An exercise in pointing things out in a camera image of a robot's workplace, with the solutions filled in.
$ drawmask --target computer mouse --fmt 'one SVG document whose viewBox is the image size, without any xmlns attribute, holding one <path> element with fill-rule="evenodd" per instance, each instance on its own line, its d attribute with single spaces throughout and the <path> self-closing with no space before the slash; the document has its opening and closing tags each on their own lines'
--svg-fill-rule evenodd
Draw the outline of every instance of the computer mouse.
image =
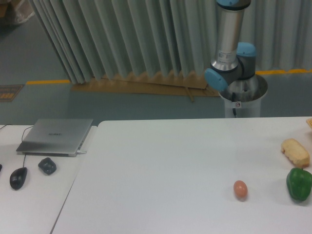
<svg viewBox="0 0 312 234">
<path fill-rule="evenodd" d="M 54 161 L 52 161 L 51 158 L 46 157 L 45 159 L 41 160 L 41 162 L 38 164 L 38 166 L 43 170 L 44 173 L 46 173 L 47 175 L 52 174 L 53 172 L 56 171 L 57 166 L 54 163 Z"/>
<path fill-rule="evenodd" d="M 12 189 L 18 190 L 20 189 L 26 179 L 27 176 L 27 167 L 21 167 L 12 172 L 10 176 L 10 185 Z"/>
</svg>

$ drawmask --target egg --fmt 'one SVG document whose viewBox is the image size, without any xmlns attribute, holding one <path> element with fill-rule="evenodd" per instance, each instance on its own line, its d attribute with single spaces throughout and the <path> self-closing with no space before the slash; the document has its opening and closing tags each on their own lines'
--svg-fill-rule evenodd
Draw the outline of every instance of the egg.
<svg viewBox="0 0 312 234">
<path fill-rule="evenodd" d="M 244 198 L 247 196 L 247 192 L 248 192 L 247 185 L 243 181 L 241 180 L 236 181 L 234 183 L 233 188 L 234 188 L 234 193 L 238 198 Z"/>
</svg>

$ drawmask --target green bell pepper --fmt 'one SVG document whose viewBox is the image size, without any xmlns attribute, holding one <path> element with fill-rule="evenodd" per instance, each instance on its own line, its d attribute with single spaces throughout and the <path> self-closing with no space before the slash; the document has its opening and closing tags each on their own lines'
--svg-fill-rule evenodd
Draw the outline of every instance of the green bell pepper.
<svg viewBox="0 0 312 234">
<path fill-rule="evenodd" d="M 286 179 L 290 196 L 294 200 L 304 201 L 312 188 L 312 175 L 301 168 L 292 168 Z"/>
</svg>

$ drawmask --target gray floor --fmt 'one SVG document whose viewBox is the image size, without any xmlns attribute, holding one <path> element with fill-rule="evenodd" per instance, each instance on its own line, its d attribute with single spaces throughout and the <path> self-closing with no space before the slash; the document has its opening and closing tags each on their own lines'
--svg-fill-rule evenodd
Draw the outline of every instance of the gray floor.
<svg viewBox="0 0 312 234">
<path fill-rule="evenodd" d="M 264 76 L 269 92 L 262 101 L 262 117 L 312 116 L 312 74 Z M 0 28 L 0 84 L 28 80 L 67 79 L 36 17 L 27 23 Z M 222 118 L 219 97 L 188 97 L 84 93 L 71 84 L 25 85 L 12 102 L 0 103 L 0 124 L 34 124 L 38 118 L 104 120 Z"/>
</svg>

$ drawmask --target laptop lid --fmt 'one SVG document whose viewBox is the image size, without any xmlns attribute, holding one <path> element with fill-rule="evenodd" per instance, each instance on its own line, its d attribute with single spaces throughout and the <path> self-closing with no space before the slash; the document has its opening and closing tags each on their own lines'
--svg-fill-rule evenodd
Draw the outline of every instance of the laptop lid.
<svg viewBox="0 0 312 234">
<path fill-rule="evenodd" d="M 92 119 L 39 119 L 16 151 L 19 154 L 76 156 Z"/>
</svg>

